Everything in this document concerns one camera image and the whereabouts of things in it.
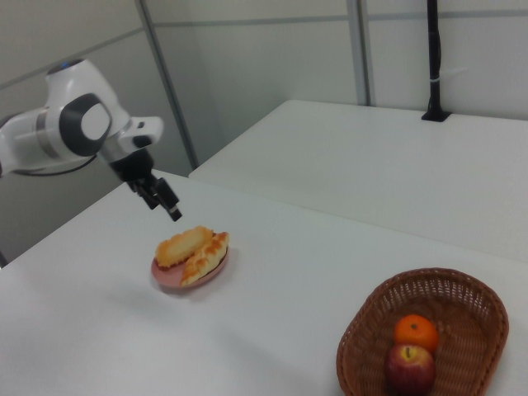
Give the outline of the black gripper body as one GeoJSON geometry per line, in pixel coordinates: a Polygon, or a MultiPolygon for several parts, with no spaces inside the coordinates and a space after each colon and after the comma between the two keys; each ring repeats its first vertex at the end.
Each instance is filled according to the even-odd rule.
{"type": "Polygon", "coordinates": [[[131,186],[149,186],[155,179],[153,158],[145,148],[110,163],[110,167],[119,179],[131,186]]]}

